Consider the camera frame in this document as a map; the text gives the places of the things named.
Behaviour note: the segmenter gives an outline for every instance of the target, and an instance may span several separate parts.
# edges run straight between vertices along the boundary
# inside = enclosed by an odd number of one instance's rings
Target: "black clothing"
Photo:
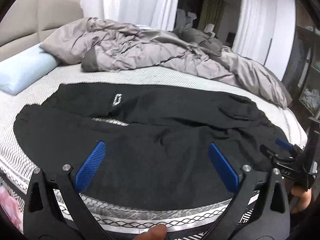
[[[115,118],[121,126],[93,120]],[[86,195],[151,210],[188,209],[231,198],[208,157],[214,142],[227,159],[260,171],[270,161],[265,144],[286,140],[248,98],[159,85],[60,85],[41,106],[17,115],[14,133],[26,155],[51,171],[70,163],[75,172],[99,141],[107,153]]]

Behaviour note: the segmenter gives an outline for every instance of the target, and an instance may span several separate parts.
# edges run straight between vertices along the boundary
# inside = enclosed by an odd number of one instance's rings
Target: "comforter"
[[[243,88],[283,108],[291,102],[280,81],[259,63],[228,47],[212,51],[170,32],[83,18],[60,27],[40,47],[65,64],[82,62],[85,72],[163,66]]]

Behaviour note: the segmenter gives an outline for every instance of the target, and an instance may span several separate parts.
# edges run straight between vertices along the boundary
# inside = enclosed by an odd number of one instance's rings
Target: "white logo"
[[[122,94],[116,94],[115,100],[113,100],[112,106],[118,105],[121,102],[121,97],[122,97]]]

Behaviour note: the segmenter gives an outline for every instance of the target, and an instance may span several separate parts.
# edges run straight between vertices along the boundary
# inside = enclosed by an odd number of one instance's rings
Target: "metal screw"
[[[68,170],[70,170],[70,168],[71,168],[70,164],[65,164],[65,165],[62,166],[62,169],[64,171],[68,171]]]
[[[277,168],[274,168],[274,169],[273,169],[273,173],[276,174],[276,175],[278,175],[278,174],[280,174],[280,170],[277,169]]]
[[[251,171],[251,167],[249,165],[243,165],[242,169],[244,171]]]
[[[36,168],[33,170],[33,173],[38,174],[40,171],[41,171],[41,169],[40,169],[39,167],[36,167]]]

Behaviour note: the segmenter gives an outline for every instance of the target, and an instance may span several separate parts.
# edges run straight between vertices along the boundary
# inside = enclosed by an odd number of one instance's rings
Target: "headboard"
[[[0,22],[0,61],[83,18],[80,0],[16,0]]]

